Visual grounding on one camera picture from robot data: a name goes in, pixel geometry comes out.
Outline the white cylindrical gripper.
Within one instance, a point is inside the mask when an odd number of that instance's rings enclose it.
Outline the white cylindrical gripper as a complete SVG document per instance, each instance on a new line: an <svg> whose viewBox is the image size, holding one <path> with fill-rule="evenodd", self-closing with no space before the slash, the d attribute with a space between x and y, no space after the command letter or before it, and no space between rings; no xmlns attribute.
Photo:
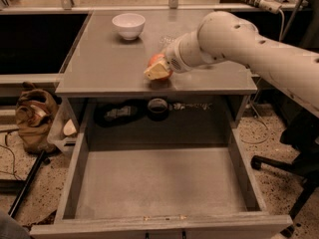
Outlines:
<svg viewBox="0 0 319 239"><path fill-rule="evenodd" d="M171 42L164 50L164 57L165 59L150 61L144 71L149 80L167 79L170 70L185 73L195 67L213 63L212 57L199 47L196 31L184 34Z"/></svg>

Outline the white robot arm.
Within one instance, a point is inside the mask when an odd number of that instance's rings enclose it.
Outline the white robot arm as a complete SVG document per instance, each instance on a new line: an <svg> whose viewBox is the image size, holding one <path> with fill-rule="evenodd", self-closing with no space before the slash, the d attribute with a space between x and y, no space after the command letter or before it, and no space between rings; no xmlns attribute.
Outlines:
<svg viewBox="0 0 319 239"><path fill-rule="evenodd" d="M164 48L145 76L159 80L223 61L246 67L319 117L319 54L265 38L252 23L228 12L206 15L196 30Z"/></svg>

